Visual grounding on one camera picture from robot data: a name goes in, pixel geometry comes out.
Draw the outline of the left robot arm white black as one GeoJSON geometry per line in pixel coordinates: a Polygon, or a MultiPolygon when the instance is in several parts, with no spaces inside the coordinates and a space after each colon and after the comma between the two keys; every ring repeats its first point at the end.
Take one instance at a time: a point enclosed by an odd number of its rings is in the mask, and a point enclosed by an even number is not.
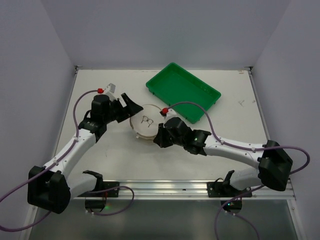
{"type": "Polygon", "coordinates": [[[103,176],[85,170],[80,178],[71,182],[68,177],[82,156],[106,133],[111,122],[121,123],[144,108],[121,94],[118,98],[106,94],[93,97],[91,108],[81,122],[75,123],[75,135],[65,147],[43,166],[34,166],[28,173],[27,202],[47,211],[62,213],[71,199],[82,194],[100,194],[104,190],[103,176]]]}

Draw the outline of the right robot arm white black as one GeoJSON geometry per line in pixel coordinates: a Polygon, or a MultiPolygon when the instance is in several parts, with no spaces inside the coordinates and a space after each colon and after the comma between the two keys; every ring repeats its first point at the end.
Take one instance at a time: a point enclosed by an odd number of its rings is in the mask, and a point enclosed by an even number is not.
{"type": "Polygon", "coordinates": [[[160,148],[181,146],[193,155],[223,157],[249,166],[245,170],[231,170],[224,179],[228,190],[244,191],[264,185],[283,192],[288,183],[293,161],[276,141],[252,144],[231,141],[200,129],[191,129],[179,117],[173,117],[158,125],[154,143],[160,148]]]}

